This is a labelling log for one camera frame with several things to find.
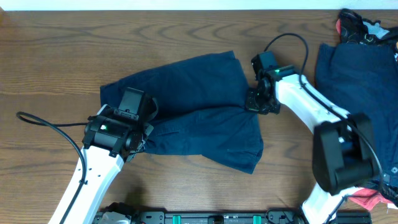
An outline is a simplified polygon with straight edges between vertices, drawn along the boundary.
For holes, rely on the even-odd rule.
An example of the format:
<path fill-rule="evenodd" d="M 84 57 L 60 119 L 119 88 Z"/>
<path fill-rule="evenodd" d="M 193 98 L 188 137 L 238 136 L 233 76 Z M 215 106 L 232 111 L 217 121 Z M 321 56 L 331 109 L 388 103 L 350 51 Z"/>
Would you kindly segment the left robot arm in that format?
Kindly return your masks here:
<path fill-rule="evenodd" d="M 144 150 L 158 113 L 157 100 L 127 88 L 117 107 L 104 104 L 85 126 L 82 157 L 51 223 L 91 223 L 123 165 Z"/>

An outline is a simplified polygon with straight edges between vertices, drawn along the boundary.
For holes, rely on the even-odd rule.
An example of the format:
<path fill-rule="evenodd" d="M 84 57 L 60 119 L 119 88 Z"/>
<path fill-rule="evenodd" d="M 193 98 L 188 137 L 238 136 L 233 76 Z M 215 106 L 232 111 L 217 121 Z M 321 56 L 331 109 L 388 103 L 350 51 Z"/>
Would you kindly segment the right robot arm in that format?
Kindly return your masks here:
<path fill-rule="evenodd" d="M 342 203 L 357 197 L 359 186 L 381 172 L 370 119 L 334 105 L 294 66 L 279 66 L 270 51 L 257 54 L 251 64 L 257 86 L 248 91 L 246 109 L 277 114 L 285 105 L 313 134 L 312 172 L 316 184 L 295 222 L 336 223 Z"/>

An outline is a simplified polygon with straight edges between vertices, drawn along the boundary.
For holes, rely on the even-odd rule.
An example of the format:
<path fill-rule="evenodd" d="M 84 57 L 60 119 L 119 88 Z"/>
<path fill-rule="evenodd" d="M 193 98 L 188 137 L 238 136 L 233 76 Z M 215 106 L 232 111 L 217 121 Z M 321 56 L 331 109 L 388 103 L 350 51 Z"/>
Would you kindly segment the navy blue shorts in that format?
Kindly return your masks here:
<path fill-rule="evenodd" d="M 264 143 L 257 115 L 244 108 L 249 85 L 234 52 L 182 60 L 103 85 L 101 104 L 119 106 L 127 88 L 157 100 L 146 153 L 201 155 L 254 172 Z"/>

